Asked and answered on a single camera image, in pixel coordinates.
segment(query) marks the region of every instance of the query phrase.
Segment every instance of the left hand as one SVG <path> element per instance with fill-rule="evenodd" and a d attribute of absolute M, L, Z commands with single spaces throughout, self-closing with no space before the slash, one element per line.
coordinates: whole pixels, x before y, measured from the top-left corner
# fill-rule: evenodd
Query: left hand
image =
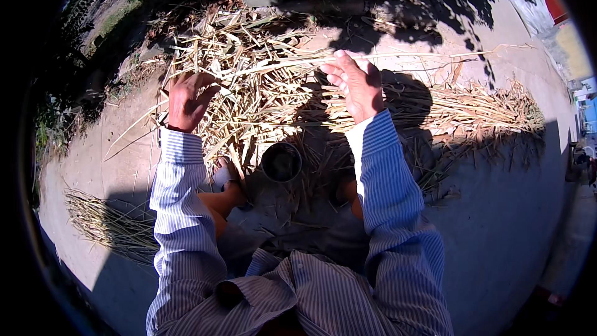
<path fill-rule="evenodd" d="M 207 105 L 220 91 L 220 86 L 210 86 L 197 97 L 200 87 L 211 85 L 217 79 L 204 72 L 182 74 L 171 82 L 169 93 L 168 129 L 191 133 L 205 115 Z"/>

